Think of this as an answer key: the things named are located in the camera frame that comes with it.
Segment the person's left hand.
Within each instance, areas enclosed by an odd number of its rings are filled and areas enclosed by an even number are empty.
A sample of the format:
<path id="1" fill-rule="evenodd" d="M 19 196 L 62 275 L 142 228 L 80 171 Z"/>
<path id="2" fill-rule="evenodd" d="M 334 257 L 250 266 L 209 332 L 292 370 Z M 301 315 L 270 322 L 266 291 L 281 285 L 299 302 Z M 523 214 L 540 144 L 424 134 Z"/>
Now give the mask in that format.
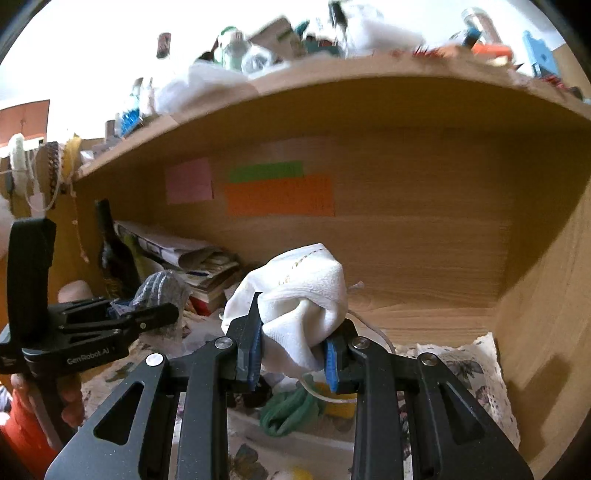
<path id="1" fill-rule="evenodd" d="M 34 414 L 32 396 L 29 392 L 30 386 L 25 376 L 12 374 L 10 383 L 13 387 L 13 395 L 18 396 L 23 407 L 29 413 Z M 85 418 L 80 376 L 73 374 L 59 378 L 57 388 L 63 402 L 62 420 L 72 428 L 79 427 Z"/>

